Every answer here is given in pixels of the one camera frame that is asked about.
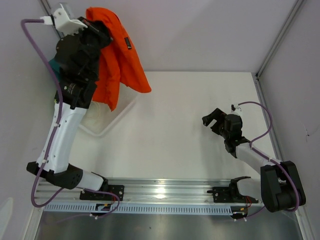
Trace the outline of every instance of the orange garment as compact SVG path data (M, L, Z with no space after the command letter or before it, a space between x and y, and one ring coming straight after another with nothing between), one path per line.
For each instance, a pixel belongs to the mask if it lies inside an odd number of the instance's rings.
M140 93L151 92L136 48L117 15L101 7L90 7L85 14L89 21L102 21L113 38L101 50L99 80L92 100L108 104L113 111L118 103L120 83Z

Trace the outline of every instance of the metal frame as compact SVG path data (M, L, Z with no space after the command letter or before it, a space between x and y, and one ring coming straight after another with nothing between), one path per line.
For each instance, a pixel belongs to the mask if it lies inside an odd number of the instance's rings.
M261 75L263 74L264 70L272 60L273 56L276 54L277 50L279 49L279 46L281 45L283 39L287 35L290 27L294 23L295 19L297 18L299 12L303 8L304 4L306 3L307 0L297 0L292 7L287 19L285 20L281 30L279 31L278 35L276 36L269 52L267 53L266 57L264 58L257 74L256 78L259 80Z
M188 205L188 206L244 206L243 203L215 203L213 195L207 193L212 187L227 187L230 180L168 180L168 179L125 179L109 178L110 185L124 185L122 204L142 205ZM42 181L39 183L35 199L44 202L59 188ZM79 203L80 190L63 190L53 200L54 203ZM81 200L81 203L110 203L109 201Z

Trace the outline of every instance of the orange shirt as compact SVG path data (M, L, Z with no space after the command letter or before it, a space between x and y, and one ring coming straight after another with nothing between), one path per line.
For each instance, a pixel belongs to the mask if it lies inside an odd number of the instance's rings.
M113 111L118 103L120 83L140 93L151 92L136 48L117 15L101 7L90 7L85 14L89 21L102 21L113 38L101 50L99 80L92 100L108 104Z

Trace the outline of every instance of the black bracket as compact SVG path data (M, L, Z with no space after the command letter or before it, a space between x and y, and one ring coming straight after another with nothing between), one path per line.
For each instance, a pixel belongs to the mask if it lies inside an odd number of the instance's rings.
M26 166L26 170L34 175L38 174L39 169L36 161L29 162ZM46 179L52 185L71 190L80 183L83 174L84 171L82 169L69 164L66 171L59 173L54 173L52 170L42 170L40 177Z
M108 192L117 195L120 201L124 200L125 186L124 185L109 185ZM90 191L84 191L80 193L80 200L90 200L90 201L112 201L113 197L109 194L93 193Z
M291 161L283 161L280 165L292 179L299 196L299 206L306 204L306 195L296 165ZM289 180L276 165L260 168L262 201L270 212L277 212L296 205L296 195Z
M239 193L237 182L242 179L250 178L249 176L242 176L234 178L230 181L229 186L214 186L212 190L207 191L208 194L212 194L213 201L215 203L247 203L246 197ZM257 204L259 201L249 196L251 203Z

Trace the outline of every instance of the white surface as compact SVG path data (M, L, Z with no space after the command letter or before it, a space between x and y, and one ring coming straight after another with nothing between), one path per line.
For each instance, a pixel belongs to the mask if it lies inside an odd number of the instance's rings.
M152 92L106 135L79 130L70 163L108 178L230 179L259 175L225 150L221 136L202 117L231 104L257 101L250 73L147 72ZM267 130L262 110L244 105L243 133L248 139ZM256 143L273 155L270 138Z
M52 145L48 154L48 162L44 166L44 170L49 172L53 170L56 174L67 170L69 165L69 155L71 146L74 142L76 132L79 124L86 113L86 109L76 107L71 109L67 103L62 104L62 116L60 120L60 127L57 128ZM39 166L45 158L47 145L51 137L52 131L56 125L57 117L59 112L59 104L54 104L54 114L52 114L52 123L49 134L47 136L45 145L40 156L37 159Z
M306 1L261 80L284 159L299 171L315 239L320 239L319 9L320 1Z
M257 72L296 0L68 0L115 12L146 71ZM49 0L51 5L60 0Z
M3 240L20 240L32 210L35 176L26 171L39 157L54 112L55 87L20 21L45 15L38 1L0 1L0 204L14 199ZM51 26L28 24L31 35L52 58L58 38Z

